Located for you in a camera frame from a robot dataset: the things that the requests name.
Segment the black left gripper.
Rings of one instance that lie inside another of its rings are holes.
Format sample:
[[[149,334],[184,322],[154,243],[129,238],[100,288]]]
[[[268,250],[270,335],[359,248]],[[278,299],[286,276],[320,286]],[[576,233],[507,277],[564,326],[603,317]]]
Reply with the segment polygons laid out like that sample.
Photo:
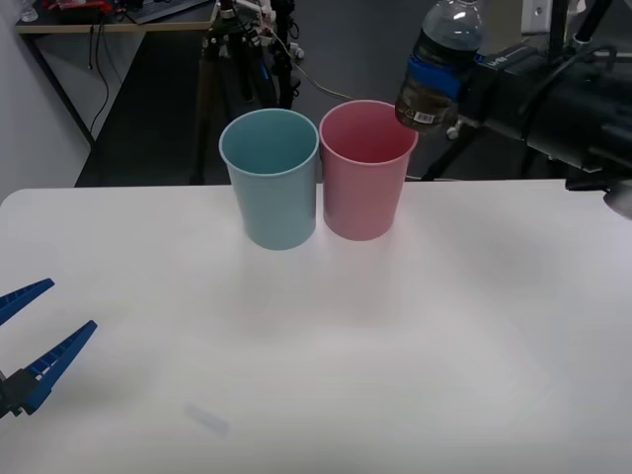
[[[0,297],[0,325],[5,324],[41,294],[54,286],[51,278],[14,290]],[[52,387],[92,337],[98,324],[90,320],[53,349],[18,369],[1,374],[1,414],[18,417],[34,413],[51,393]]]

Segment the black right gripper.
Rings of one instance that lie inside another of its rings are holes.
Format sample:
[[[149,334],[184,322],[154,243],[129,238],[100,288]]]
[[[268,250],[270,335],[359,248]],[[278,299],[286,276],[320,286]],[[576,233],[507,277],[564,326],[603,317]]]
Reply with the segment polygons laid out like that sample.
[[[494,107],[510,95],[510,86],[541,63],[536,47],[520,43],[482,57],[464,77],[462,69],[431,64],[411,54],[405,89],[411,92],[426,88],[452,101],[458,100],[459,119],[472,127],[481,127]]]

